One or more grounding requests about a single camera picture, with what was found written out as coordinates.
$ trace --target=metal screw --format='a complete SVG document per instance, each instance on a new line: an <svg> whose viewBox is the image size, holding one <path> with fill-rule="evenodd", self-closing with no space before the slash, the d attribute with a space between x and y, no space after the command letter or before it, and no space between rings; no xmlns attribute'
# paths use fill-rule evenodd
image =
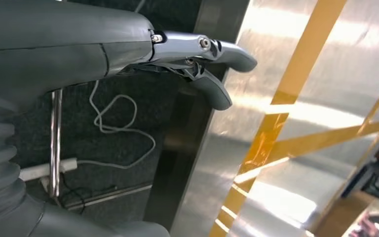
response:
<svg viewBox="0 0 379 237"><path fill-rule="evenodd" d="M186 59L185 60L186 64L189 65L189 66L192 66L195 64L194 60L192 58L189 58L189 59Z"/></svg>
<svg viewBox="0 0 379 237"><path fill-rule="evenodd" d="M159 43L163 41L163 37L161 35L152 35L152 42Z"/></svg>
<svg viewBox="0 0 379 237"><path fill-rule="evenodd" d="M210 40L208 38L201 37L199 42L202 49L208 50L210 48Z"/></svg>

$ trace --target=metal pipe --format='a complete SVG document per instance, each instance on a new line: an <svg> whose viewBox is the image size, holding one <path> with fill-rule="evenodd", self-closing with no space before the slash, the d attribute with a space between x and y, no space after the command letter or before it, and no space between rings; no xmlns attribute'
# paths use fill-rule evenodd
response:
<svg viewBox="0 0 379 237"><path fill-rule="evenodd" d="M127 196L130 194L135 194L135 193L138 193L138 192L141 192L144 190L149 190L151 188L152 188L152 184L147 184L147 183L146 184L140 184L140 185L136 185L136 186L133 186L130 188L116 190L116 191L113 191L113 192L110 192L107 194L102 194L102 195L98 195L95 197L90 197L90 198L85 199L84 200L85 202L77 201L77 202L68 204L68 205L66 205L66 209L71 211L71 210L82 208L83 206L91 206L91 205L98 204L98 203L105 202L105 201L109 201L109 200L112 200L115 198Z"/></svg>
<svg viewBox="0 0 379 237"><path fill-rule="evenodd" d="M51 198L59 196L60 182L60 127L62 124L62 97L63 89L55 90L51 93L51 157L50 157L50 187Z"/></svg>

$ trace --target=white cable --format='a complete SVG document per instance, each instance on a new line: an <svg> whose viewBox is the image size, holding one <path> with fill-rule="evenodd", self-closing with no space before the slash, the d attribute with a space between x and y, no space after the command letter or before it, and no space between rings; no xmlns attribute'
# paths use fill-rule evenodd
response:
<svg viewBox="0 0 379 237"><path fill-rule="evenodd" d="M91 95L89 96L89 103L94 108L95 112L97 112L97 116L94 119L94 125L97 126L97 127L99 127L99 130L102 133L105 133L105 134L116 133L116 132L137 132L137 133L140 133L140 134L148 137L152 141L153 145L152 145L152 147L144 155L142 155L135 162L133 162L133 163L131 163L129 165L119 165L119 164L113 164L113 163L104 163L104 162L93 161L93 160L78 160L77 163L78 164L95 164L95 165L101 165L101 166L109 166L109 167L118 168L118 169L129 169L131 167L134 167L135 165L137 165L138 163L140 163L142 160L144 160L155 149L155 147L156 147L156 141L154 140L154 138L152 136L150 136L149 134L147 134L147 133L145 133L145 132L143 132L141 130L134 129L134 128L129 128L131 125L133 125L134 120L136 120L136 115L137 115L137 104L136 104L136 102L130 96L128 96L128 95L117 95L100 112L99 109L95 106L95 104L93 102L93 98L94 98L95 92L98 89L98 85L99 85L99 81L97 80L95 82L94 89L92 90ZM127 99L127 100L131 101L131 103L133 103L133 106L134 106L133 118L124 127L114 127L114 126L103 125L102 115L104 115L113 106L113 104L119 98Z"/></svg>
<svg viewBox="0 0 379 237"><path fill-rule="evenodd" d="M140 0L139 5L137 5L136 10L134 10L134 12L139 12L142 9L145 2L146 2L146 0Z"/></svg>

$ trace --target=gray robotic arm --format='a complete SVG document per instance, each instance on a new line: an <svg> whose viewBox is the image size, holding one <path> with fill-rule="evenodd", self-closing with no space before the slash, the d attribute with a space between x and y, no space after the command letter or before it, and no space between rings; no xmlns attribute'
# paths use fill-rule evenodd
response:
<svg viewBox="0 0 379 237"><path fill-rule="evenodd" d="M61 87L106 78L131 66L180 74L213 108L231 100L205 63L237 71L256 61L239 47L206 36L157 32L142 15L51 0L0 0L0 237L167 237L155 224L106 228L28 196L9 160L16 149L4 118Z"/></svg>

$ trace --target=floor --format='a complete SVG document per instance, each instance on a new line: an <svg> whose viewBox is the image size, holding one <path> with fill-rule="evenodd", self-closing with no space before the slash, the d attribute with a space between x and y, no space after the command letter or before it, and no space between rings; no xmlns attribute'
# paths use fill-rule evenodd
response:
<svg viewBox="0 0 379 237"><path fill-rule="evenodd" d="M134 10L140 0L75 0L76 2ZM192 32L201 0L146 0L141 13L158 30ZM95 104L105 107L117 94L135 99L138 113L133 128L151 134L157 147L142 163L128 170L83 164L77 170L66 173L66 181L72 188L92 190L130 187L153 180L164 131L169 122L175 96L182 79L170 74L139 72L126 77L113 77L100 82ZM62 109L61 159L91 159L118 164L129 164L150 148L148 138L135 133L103 134L93 125L96 113L88 102L94 83L71 86L64 89ZM12 119L16 135L9 142L18 149L13 162L21 168L49 162L50 155L50 94L43 95L27 112ZM127 124L132 118L133 106L118 100L104 116L104 123L115 126ZM27 183L28 192L48 200L37 180ZM78 190L88 195L87 189ZM62 186L61 194L68 190ZM143 218L149 191L121 197L87 207L83 216L104 224L116 224ZM69 195L65 202L76 201Z"/></svg>

